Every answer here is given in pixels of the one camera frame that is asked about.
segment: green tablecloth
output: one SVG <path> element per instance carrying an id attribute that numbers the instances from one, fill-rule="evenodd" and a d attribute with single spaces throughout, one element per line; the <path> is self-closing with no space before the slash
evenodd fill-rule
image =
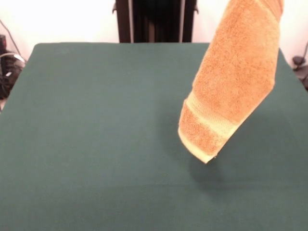
<path id="1" fill-rule="evenodd" d="M 0 230 L 307 231 L 308 94 L 281 53 L 218 158 L 181 144 L 206 49 L 37 45 L 0 115 Z"/>

